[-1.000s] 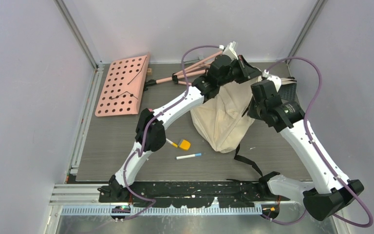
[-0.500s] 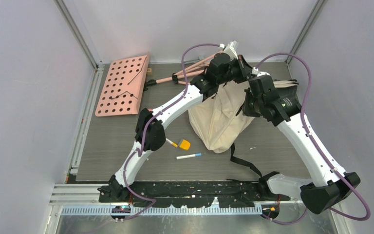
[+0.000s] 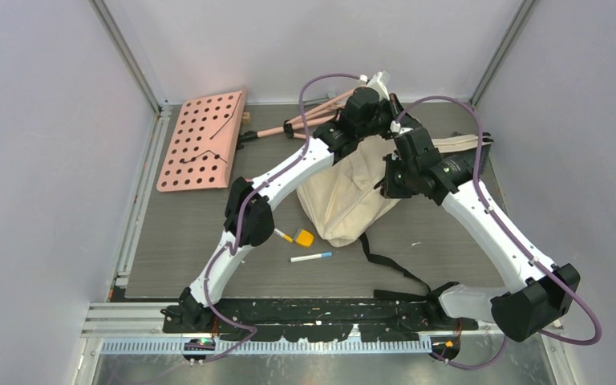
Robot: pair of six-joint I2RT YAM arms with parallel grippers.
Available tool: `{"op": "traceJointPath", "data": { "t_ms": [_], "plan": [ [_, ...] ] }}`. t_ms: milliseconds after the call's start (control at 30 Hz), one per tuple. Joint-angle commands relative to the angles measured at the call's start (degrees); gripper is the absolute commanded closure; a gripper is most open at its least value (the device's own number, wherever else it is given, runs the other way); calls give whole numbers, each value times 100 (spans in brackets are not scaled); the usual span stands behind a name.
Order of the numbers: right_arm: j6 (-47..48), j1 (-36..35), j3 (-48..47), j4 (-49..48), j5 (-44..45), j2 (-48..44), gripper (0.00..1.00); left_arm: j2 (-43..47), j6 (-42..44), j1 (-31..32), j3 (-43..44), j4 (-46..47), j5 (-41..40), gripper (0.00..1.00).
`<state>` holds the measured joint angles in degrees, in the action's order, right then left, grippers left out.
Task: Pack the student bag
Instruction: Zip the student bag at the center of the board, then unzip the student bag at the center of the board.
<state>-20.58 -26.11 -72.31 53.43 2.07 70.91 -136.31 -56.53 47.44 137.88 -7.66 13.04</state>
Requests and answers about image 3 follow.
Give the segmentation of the beige canvas backpack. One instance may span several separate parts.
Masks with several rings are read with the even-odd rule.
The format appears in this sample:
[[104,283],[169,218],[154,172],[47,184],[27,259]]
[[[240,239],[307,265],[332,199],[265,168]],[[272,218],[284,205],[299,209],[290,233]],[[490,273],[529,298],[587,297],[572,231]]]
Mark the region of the beige canvas backpack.
[[390,140],[368,138],[298,188],[298,207],[306,214],[301,227],[314,235],[305,252],[332,255],[292,264],[294,272],[315,279],[302,279],[297,296],[371,298],[375,290],[425,295],[450,281],[502,283],[468,231],[433,201],[380,195],[375,184],[393,148]]

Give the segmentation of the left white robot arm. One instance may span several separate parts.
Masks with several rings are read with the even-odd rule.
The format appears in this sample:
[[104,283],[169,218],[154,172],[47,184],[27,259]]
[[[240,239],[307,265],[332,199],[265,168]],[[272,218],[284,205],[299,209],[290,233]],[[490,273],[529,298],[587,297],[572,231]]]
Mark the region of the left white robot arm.
[[252,180],[237,178],[230,189],[216,250],[177,303],[161,311],[164,328],[196,332],[210,328],[216,316],[214,306],[230,278],[245,257],[273,234],[279,204],[306,180],[349,156],[367,137],[391,138],[391,123],[402,110],[396,94],[357,87],[292,156]]

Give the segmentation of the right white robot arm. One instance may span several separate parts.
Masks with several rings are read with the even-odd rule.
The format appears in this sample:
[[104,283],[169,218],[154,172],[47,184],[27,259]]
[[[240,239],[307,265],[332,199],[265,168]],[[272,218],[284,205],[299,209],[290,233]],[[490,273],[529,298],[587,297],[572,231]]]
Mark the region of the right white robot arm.
[[450,213],[486,253],[504,285],[477,289],[452,284],[438,290],[426,307],[426,319],[446,329],[457,318],[496,324],[516,342],[567,314],[581,276],[571,265],[558,265],[508,219],[496,222],[501,208],[480,178],[484,156],[475,149],[442,154],[424,128],[391,135],[395,151],[385,156],[382,195],[423,195]]

